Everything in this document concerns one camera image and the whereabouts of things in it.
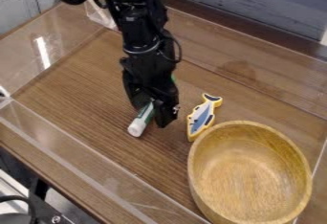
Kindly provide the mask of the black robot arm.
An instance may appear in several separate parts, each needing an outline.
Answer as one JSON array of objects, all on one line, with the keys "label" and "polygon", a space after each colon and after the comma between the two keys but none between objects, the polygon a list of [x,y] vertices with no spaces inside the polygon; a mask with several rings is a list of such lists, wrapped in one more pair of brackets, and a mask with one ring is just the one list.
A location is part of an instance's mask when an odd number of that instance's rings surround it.
[{"label": "black robot arm", "polygon": [[[59,0],[79,5],[86,0]],[[150,104],[157,127],[166,127],[178,113],[178,90],[172,79],[181,61],[181,46],[164,27],[168,17],[161,0],[92,0],[109,12],[122,35],[122,83],[133,108]]]}]

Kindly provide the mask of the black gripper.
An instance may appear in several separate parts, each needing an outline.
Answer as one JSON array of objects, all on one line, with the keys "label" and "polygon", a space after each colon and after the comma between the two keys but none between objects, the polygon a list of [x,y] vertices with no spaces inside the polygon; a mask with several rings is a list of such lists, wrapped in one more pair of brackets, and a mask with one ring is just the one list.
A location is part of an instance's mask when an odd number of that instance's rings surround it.
[{"label": "black gripper", "polygon": [[[140,109],[150,102],[150,82],[158,77],[172,76],[176,68],[172,40],[165,39],[152,52],[124,57],[120,64],[125,93],[133,108]],[[154,122],[158,128],[165,128],[177,119],[178,101],[154,100],[153,107]]]}]

